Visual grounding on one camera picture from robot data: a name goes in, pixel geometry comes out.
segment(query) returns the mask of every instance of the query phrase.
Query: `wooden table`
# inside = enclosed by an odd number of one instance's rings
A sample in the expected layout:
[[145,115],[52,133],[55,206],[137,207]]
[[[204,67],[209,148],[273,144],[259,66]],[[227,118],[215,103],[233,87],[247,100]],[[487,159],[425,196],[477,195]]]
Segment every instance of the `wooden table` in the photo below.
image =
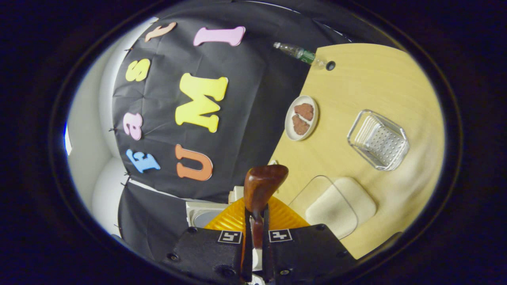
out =
[[[343,44],[319,48],[316,56],[336,67],[312,67],[308,73],[300,95],[317,102],[318,124],[303,141],[285,134],[280,139],[271,159],[286,165],[289,176],[275,197],[289,204],[317,175],[354,178],[377,204],[376,214],[341,240],[359,258],[405,230],[430,198],[443,163],[443,118],[429,80],[403,51]],[[347,133],[364,109],[406,131],[410,150],[398,169],[374,169],[347,143]]]

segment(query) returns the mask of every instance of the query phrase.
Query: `brown cookie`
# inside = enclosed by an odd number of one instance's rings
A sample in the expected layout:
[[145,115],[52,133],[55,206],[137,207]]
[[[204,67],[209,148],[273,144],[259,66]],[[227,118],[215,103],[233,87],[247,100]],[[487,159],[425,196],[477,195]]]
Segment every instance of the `brown cookie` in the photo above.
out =
[[308,125],[308,123],[306,123],[305,121],[301,120],[301,118],[298,115],[294,115],[292,117],[292,123],[294,124],[294,131],[298,135],[304,135],[310,128],[310,125]]
[[294,107],[294,112],[301,117],[311,121],[313,119],[313,106],[308,103],[303,103]]

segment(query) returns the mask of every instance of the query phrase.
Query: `green bottle label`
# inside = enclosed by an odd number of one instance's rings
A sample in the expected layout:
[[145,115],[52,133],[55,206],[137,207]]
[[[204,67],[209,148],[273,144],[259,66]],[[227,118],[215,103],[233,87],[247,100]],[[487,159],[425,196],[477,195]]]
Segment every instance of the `green bottle label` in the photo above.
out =
[[312,64],[313,60],[315,59],[315,54],[305,50],[299,59],[306,62],[307,64]]

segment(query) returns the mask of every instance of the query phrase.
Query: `foam letter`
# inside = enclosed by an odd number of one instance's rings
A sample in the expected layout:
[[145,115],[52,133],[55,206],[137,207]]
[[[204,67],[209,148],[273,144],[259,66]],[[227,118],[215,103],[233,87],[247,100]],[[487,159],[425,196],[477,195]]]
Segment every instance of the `foam letter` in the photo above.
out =
[[154,168],[156,170],[160,169],[160,165],[158,165],[157,161],[151,154],[146,154],[146,158],[144,158],[144,153],[138,152],[132,155],[132,150],[127,150],[127,156],[134,164],[137,171],[143,173],[146,169]]
[[246,28],[243,26],[234,29],[208,30],[203,27],[197,31],[194,38],[194,46],[198,46],[205,42],[224,42],[235,47],[241,43],[241,39],[245,34]]
[[217,115],[210,117],[201,115],[216,112],[220,110],[220,106],[205,95],[213,97],[216,101],[221,101],[225,96],[227,82],[226,77],[208,79],[193,77],[190,73],[183,74],[179,81],[179,89],[193,101],[176,108],[174,115],[176,124],[182,125],[183,122],[187,122],[208,128],[210,132],[216,132],[219,117]]
[[125,79],[127,81],[144,80],[148,75],[149,69],[150,69],[149,59],[144,58],[141,59],[139,62],[135,60],[128,65],[127,73],[125,74]]
[[178,162],[176,165],[176,172],[178,173],[179,177],[188,177],[194,180],[205,181],[208,180],[213,174],[213,163],[209,157],[203,155],[202,153],[186,150],[181,145],[176,145],[174,152],[176,153],[177,159],[189,158],[192,160],[197,160],[202,164],[201,170],[195,170],[192,168],[184,167],[183,164]]
[[142,116],[132,113],[125,113],[123,116],[123,130],[135,140],[141,139]]
[[161,35],[167,34],[170,32],[174,27],[176,27],[176,22],[170,23],[167,27],[162,29],[162,26],[156,27],[154,30],[146,34],[146,37],[144,38],[144,42],[147,43],[149,40],[155,37],[160,37]]

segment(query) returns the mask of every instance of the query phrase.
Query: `white plate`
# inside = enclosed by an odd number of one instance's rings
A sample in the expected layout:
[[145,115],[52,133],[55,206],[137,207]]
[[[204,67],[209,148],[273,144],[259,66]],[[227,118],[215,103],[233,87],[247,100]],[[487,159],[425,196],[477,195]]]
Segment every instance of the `white plate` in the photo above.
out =
[[[301,105],[303,103],[308,103],[313,106],[313,119],[311,121],[306,120],[302,116],[299,116],[301,120],[307,122],[310,127],[308,128],[308,131],[306,131],[303,135],[298,135],[294,131],[294,124],[292,123],[292,117],[296,114],[294,112],[294,107],[297,105]],[[291,104],[291,106],[288,108],[287,115],[285,116],[285,133],[291,140],[303,140],[306,139],[311,133],[313,132],[313,129],[315,129],[315,126],[317,125],[318,121],[318,107],[315,100],[312,99],[310,96],[299,96],[294,100]]]

